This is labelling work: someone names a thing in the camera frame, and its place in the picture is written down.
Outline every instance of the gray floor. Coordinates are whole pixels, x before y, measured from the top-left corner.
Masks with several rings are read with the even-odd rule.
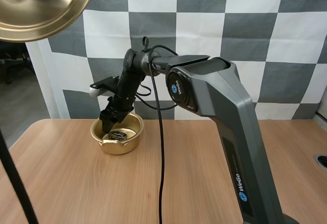
[[[34,122],[49,118],[39,84],[29,70],[11,84],[0,83],[0,128],[8,147]]]

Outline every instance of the gray and white checkerboard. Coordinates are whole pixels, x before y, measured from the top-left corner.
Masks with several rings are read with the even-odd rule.
[[[49,72],[65,100],[59,110],[98,117],[107,97],[89,97],[89,85],[119,75],[126,50],[141,50],[148,36],[150,45],[180,55],[234,61],[258,119],[306,119],[327,85],[326,35],[327,0],[91,0],[73,25],[49,38]],[[161,105],[173,104],[164,76],[156,80]],[[148,77],[144,83],[152,87]],[[153,95],[146,100],[154,104]],[[135,112],[157,118],[140,101]],[[163,118],[200,119],[178,107]]]

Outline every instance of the black pole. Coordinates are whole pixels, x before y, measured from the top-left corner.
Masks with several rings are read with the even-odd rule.
[[[0,159],[8,178],[16,192],[19,202],[24,210],[25,216],[29,224],[38,224],[36,215],[34,213],[31,201],[27,195],[24,185],[19,177],[18,171],[7,149],[4,137],[0,131]]]

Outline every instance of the brass pot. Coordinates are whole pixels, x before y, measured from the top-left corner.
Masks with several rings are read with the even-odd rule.
[[[132,151],[139,144],[139,135],[143,131],[144,123],[140,116],[129,113],[123,122],[113,126],[112,132],[122,133],[127,136],[123,140],[110,139],[108,134],[102,131],[102,121],[97,119],[91,126],[91,134],[101,146],[102,151],[120,155]]]

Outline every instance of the robotic arm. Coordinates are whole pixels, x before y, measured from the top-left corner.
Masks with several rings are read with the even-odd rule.
[[[90,86],[91,96],[107,90],[114,93],[100,114],[105,133],[133,110],[136,91],[150,75],[148,56],[146,51],[128,50],[120,77]],[[156,54],[152,67],[154,75],[166,75],[169,94],[176,104],[216,123],[243,223],[298,223],[282,213],[253,103],[235,64],[204,55]]]

